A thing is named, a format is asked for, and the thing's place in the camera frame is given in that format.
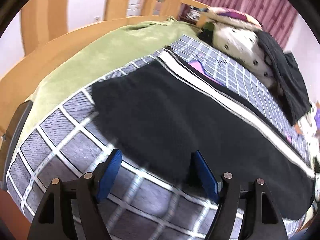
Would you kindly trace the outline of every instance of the blue gripper pad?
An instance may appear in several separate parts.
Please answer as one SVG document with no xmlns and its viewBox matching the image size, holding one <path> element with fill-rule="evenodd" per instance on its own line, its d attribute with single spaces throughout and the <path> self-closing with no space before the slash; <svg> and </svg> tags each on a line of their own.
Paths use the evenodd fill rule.
<svg viewBox="0 0 320 240">
<path fill-rule="evenodd" d="M 121 166 L 122 162 L 122 152 L 120 150 L 117 150 L 116 153 L 113 155 L 112 153 L 109 155 L 108 158 L 111 158 L 110 163 L 108 167 L 106 168 L 106 171 L 104 172 L 102 178 L 99 182 L 99 190 L 96 195 L 96 199 L 98 203 L 102 200 L 108 197 L 109 192 L 111 190 L 111 187 L 113 186 L 113 182 L 116 179 L 116 176 L 118 174 L 118 171 Z"/>
<path fill-rule="evenodd" d="M 200 151 L 196 151 L 192 155 L 197 174 L 199 179 L 201 180 L 202 187 L 207 193 L 208 198 L 213 200 L 215 203 L 220 203 L 219 192 L 222 189 L 222 180 L 217 181 L 214 175 L 212 174 L 210 168 L 202 157 Z"/>
</svg>

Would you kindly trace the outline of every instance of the gray plaid fabric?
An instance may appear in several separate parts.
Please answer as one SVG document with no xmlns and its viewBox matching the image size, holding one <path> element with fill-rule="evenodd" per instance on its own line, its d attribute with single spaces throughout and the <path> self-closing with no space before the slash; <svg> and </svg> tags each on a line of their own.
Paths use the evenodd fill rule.
<svg viewBox="0 0 320 240">
<path fill-rule="evenodd" d="M 246 69 L 221 52 L 187 36 L 172 48 L 187 62 L 199 60 L 207 74 L 247 98 L 284 134 L 308 163 L 303 137 L 292 128 L 268 91 Z M 126 75 L 152 61 L 159 52 L 139 58 L 95 80 Z M 106 160 L 113 147 L 99 132 L 91 98 L 91 85 L 81 88 L 58 105 L 17 147 L 7 173 L 8 192 L 31 221 L 43 192 L 53 178 L 76 179 Z M 76 201 L 72 202 L 79 239 L 85 239 Z M 108 199 L 99 204 L 113 239 L 199 240 L 208 232 L 218 206 L 208 199 L 185 194 L 123 157 Z M 289 236 L 302 221 L 284 220 Z M 232 239 L 237 239 L 243 212 L 238 210 Z"/>
</svg>

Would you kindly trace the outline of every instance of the striped curtain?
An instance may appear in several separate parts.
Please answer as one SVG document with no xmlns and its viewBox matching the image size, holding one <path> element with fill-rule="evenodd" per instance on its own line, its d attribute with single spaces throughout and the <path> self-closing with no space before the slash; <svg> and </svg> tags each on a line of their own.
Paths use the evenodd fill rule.
<svg viewBox="0 0 320 240">
<path fill-rule="evenodd" d="M 245 12 L 262 23 L 282 48 L 287 44 L 297 11 L 287 0 L 196 0 L 209 6 L 227 7 Z M 187 5 L 181 11 L 186 15 Z"/>
</svg>

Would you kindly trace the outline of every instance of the colorful pillow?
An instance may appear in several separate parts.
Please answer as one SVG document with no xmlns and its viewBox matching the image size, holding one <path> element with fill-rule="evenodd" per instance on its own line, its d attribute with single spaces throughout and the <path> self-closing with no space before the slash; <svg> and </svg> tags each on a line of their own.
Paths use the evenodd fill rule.
<svg viewBox="0 0 320 240">
<path fill-rule="evenodd" d="M 251 31 L 262 30 L 261 24 L 249 14 L 224 7 L 208 7 L 201 10 L 202 14 L 212 20 Z"/>
</svg>

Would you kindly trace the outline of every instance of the wooden bed rail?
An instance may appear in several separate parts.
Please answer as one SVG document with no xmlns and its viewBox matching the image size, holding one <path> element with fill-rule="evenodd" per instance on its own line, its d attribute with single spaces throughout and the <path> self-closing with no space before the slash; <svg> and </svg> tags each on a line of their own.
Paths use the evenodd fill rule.
<svg viewBox="0 0 320 240">
<path fill-rule="evenodd" d="M 165 0 L 160 15 L 153 15 L 157 0 L 145 0 L 141 16 L 126 17 L 128 0 L 107 0 L 104 21 L 67 30 L 67 0 L 30 0 L 21 9 L 21 33 L 25 57 L 0 77 L 0 135 L 16 108 L 39 82 L 63 62 L 104 34 L 143 21 L 164 21 L 178 16 L 182 3 L 203 8 L 194 0 Z"/>
</svg>

